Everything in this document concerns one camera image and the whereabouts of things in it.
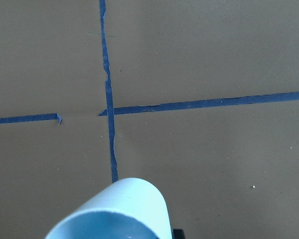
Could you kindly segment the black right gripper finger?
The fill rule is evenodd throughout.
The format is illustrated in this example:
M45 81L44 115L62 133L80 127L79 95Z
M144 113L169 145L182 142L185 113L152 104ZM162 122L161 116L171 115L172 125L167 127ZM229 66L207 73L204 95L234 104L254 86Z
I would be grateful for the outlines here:
M184 231L182 229L172 230L173 239L184 239Z

